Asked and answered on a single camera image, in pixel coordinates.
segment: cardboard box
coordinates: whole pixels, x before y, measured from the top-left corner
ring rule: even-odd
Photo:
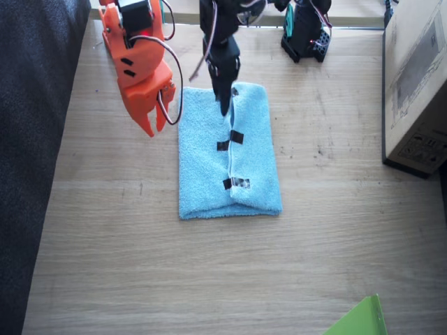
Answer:
[[[447,160],[447,0],[401,1],[383,35],[383,162],[428,177]]]

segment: wooden table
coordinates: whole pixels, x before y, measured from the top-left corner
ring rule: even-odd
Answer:
[[[175,21],[178,23],[199,23],[199,0],[169,0],[174,9]],[[90,0],[91,18],[99,19],[99,0]],[[383,0],[333,0],[329,11],[330,21],[339,27],[375,27],[383,28],[385,4]],[[279,26],[284,23],[285,12],[280,13],[271,4],[259,21],[262,26]],[[166,21],[171,22],[167,12]]]
[[[381,163],[381,32],[336,30],[323,64],[294,64],[280,29],[241,29],[284,213],[182,222],[177,127],[150,139],[130,119],[101,31],[89,22],[24,334],[322,334],[375,293],[390,334],[445,331],[439,179]],[[201,37],[172,40],[185,77]]]

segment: tape strip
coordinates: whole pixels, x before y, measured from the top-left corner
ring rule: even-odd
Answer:
[[[230,141],[244,144],[244,134],[238,133],[237,131],[231,131],[230,139],[228,141],[217,142],[217,151],[228,151],[228,148],[230,147]]]
[[[242,179],[242,178],[229,178],[223,181],[223,186],[226,190],[229,190],[233,186],[242,187],[242,188],[250,188],[250,179]]]
[[[217,142],[217,151],[228,151],[230,140],[225,142]]]
[[[244,134],[238,133],[237,131],[230,132],[230,141],[243,144],[244,143]]]

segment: blue towel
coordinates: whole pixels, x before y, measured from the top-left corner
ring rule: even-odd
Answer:
[[[227,117],[222,117],[211,89],[184,89],[181,219],[282,212],[267,94],[255,84],[238,82],[233,89]]]

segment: gray cloth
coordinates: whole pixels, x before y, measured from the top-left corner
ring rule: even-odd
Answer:
[[[0,0],[0,334],[21,334],[89,0]]]

